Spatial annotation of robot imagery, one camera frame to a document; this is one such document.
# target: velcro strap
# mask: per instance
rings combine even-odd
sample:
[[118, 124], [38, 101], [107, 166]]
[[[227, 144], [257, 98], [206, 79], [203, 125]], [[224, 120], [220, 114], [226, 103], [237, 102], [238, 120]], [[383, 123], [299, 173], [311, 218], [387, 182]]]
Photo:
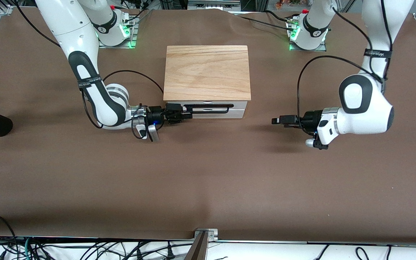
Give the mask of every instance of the velcro strap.
[[392, 51], [379, 51], [377, 49], [365, 49], [364, 56], [373, 58], [391, 58]]
[[307, 21], [307, 16], [305, 16], [303, 19], [303, 25], [306, 31], [310, 33], [312, 38], [320, 37], [323, 33], [325, 33], [325, 31], [327, 31], [327, 28], [328, 28], [328, 25], [320, 29], [315, 28], [314, 26], [309, 24], [309, 22]]
[[78, 81], [78, 87], [79, 89], [90, 87], [91, 84], [94, 84], [96, 82], [102, 81], [102, 78], [100, 76], [95, 76], [91, 78], [81, 79]]

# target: wood grain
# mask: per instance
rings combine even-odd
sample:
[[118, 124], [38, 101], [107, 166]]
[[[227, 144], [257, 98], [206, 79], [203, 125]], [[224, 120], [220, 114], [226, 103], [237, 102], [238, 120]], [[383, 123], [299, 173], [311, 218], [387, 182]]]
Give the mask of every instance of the wood grain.
[[251, 100], [248, 47], [168, 46], [163, 99]]

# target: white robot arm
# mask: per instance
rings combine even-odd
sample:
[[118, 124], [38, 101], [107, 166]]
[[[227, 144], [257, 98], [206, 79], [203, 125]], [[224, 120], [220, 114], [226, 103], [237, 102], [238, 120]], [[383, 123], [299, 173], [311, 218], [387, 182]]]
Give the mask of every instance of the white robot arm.
[[36, 2], [44, 21], [61, 46], [81, 93], [91, 103], [96, 126], [104, 129], [136, 128], [140, 139], [158, 140], [155, 125], [163, 116], [148, 124], [146, 106], [130, 107], [129, 94], [120, 84], [104, 84], [99, 75], [97, 56], [99, 39], [116, 46], [129, 37], [124, 21], [129, 18], [112, 10], [106, 0], [41, 0]]
[[[412, 3], [413, 0], [402, 2], [364, 0], [363, 20], [371, 44], [364, 53], [363, 70], [347, 77], [340, 84], [339, 95], [342, 107], [308, 111], [303, 117], [281, 116], [273, 118], [272, 123], [282, 124], [285, 127], [303, 128], [305, 132], [313, 135], [312, 139], [306, 140], [306, 145], [319, 149], [327, 149], [328, 144], [338, 135], [386, 132], [394, 119], [394, 108], [383, 95], [386, 66], [391, 58], [392, 42], [409, 13]], [[333, 4], [328, 0], [315, 1], [309, 14], [313, 12], [314, 5], [317, 6], [315, 10], [318, 10], [320, 17], [326, 17], [323, 19], [325, 22], [320, 26], [328, 26], [329, 15], [327, 13]], [[302, 49], [317, 48], [320, 44], [317, 38], [310, 40], [311, 44], [308, 45], [303, 44], [304, 40], [299, 41], [300, 36], [301, 39], [311, 38], [310, 33], [312, 32], [307, 32], [306, 28], [301, 28], [298, 41], [295, 40], [295, 43]]]

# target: wooden box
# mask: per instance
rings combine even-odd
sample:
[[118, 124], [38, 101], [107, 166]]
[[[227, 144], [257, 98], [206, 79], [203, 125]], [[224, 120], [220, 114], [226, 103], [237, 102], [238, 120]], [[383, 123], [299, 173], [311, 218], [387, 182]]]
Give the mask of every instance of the wooden box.
[[194, 118], [242, 118], [251, 100], [247, 46], [168, 46], [163, 99], [181, 105], [233, 105], [228, 113], [194, 114]]

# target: table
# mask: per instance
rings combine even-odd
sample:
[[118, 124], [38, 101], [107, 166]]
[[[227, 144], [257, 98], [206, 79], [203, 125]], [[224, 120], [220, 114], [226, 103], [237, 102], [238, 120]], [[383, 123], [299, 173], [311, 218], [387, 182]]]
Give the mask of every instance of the table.
[[[39, 12], [29, 19], [48, 33]], [[345, 14], [363, 26], [360, 14]], [[265, 13], [248, 17], [276, 23]], [[325, 54], [360, 63], [365, 39], [335, 17]], [[380, 135], [342, 135], [307, 148], [300, 130], [271, 125], [296, 112], [302, 66], [322, 53], [289, 51], [284, 31], [220, 10], [157, 10], [136, 49], [99, 50], [102, 76], [119, 69], [164, 82], [166, 46], [247, 45], [251, 102], [242, 120], [188, 120], [160, 143], [130, 130], [98, 130], [82, 107], [62, 51], [17, 10], [0, 22], [0, 215], [17, 235], [416, 243], [416, 21], [394, 44], [387, 99], [396, 109]], [[357, 69], [320, 59], [302, 79], [302, 111], [339, 106], [338, 86]], [[133, 105], [163, 105], [137, 74], [119, 73]], [[8, 231], [0, 223], [0, 235]]]

